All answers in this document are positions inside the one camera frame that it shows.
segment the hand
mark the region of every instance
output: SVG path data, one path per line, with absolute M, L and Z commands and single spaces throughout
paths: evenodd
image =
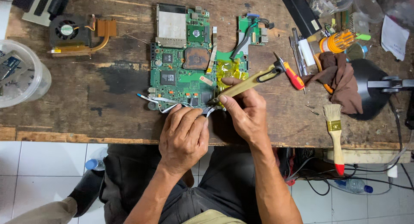
M 233 86 L 242 80 L 222 78 L 221 81 L 226 85 Z M 241 100 L 245 108 L 242 109 L 234 98 Z M 267 135 L 265 99 L 252 88 L 236 95 L 234 98 L 224 95 L 220 96 L 219 99 L 233 118 L 235 131 L 249 145 L 260 145 L 263 141 L 270 142 Z
M 208 150 L 208 119 L 201 113 L 202 109 L 181 108 L 178 104 L 165 120 L 158 166 L 174 177 L 181 178 Z

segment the paint brush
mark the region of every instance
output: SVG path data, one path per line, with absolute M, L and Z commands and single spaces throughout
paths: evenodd
M 323 112 L 328 126 L 328 133 L 334 143 L 334 163 L 337 173 L 344 174 L 345 161 L 341 148 L 341 108 L 340 104 L 327 104 L 323 106 Z

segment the man's left hand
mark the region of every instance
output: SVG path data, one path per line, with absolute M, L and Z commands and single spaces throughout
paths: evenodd
M 208 119 L 201 113 L 202 109 L 182 108 L 178 104 L 165 121 L 158 166 L 174 177 L 181 178 L 208 150 Z

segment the paper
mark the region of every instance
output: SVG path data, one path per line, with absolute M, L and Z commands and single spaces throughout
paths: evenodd
M 403 61 L 408 36 L 408 30 L 401 28 L 387 15 L 385 16 L 381 32 L 381 46 L 385 51 L 391 51 L 397 59 Z

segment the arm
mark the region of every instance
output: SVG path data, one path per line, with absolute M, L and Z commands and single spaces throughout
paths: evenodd
M 208 121 L 202 109 L 174 107 L 161 132 L 161 161 L 125 224 L 158 223 L 162 208 L 174 185 L 208 149 Z
M 227 85 L 241 82 L 235 78 L 222 78 Z M 237 103 L 241 100 L 242 109 Z M 256 171 L 256 199 L 263 223 L 301 224 L 301 214 L 287 189 L 273 155 L 267 135 L 266 101 L 254 89 L 234 98 L 221 96 L 220 102 L 233 118 L 234 128 L 250 146 Z

